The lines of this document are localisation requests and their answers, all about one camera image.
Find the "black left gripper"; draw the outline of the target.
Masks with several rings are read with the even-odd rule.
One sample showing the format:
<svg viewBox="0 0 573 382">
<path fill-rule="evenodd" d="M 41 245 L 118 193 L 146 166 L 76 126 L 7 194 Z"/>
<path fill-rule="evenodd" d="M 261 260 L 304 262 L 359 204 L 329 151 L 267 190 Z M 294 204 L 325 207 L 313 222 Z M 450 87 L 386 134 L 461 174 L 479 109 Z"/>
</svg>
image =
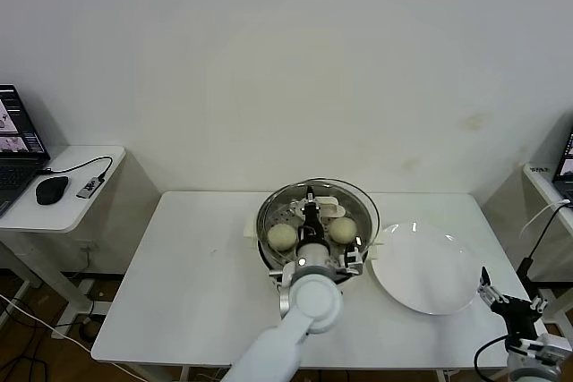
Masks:
<svg viewBox="0 0 573 382">
<path fill-rule="evenodd" d="M 322 205 L 317 207 L 318 218 L 324 218 Z M 298 245 L 321 244 L 325 245 L 324 229 L 319 220 L 316 220 L 316 200 L 313 192 L 308 192 L 304 204 L 304 222 L 298 227 Z"/>
</svg>

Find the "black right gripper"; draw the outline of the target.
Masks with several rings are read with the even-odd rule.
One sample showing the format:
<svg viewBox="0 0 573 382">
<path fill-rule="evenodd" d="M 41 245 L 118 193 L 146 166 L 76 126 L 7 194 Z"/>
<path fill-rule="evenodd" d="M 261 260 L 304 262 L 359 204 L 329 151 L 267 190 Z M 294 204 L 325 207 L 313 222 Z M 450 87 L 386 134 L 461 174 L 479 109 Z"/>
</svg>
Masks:
<svg viewBox="0 0 573 382">
<path fill-rule="evenodd" d="M 537 294 L 532 301 L 504 295 L 492 286 L 486 267 L 482 267 L 477 292 L 492 312 L 504 320 L 510 339 L 536 339 L 535 322 L 543 314 L 548 301 Z"/>
</svg>

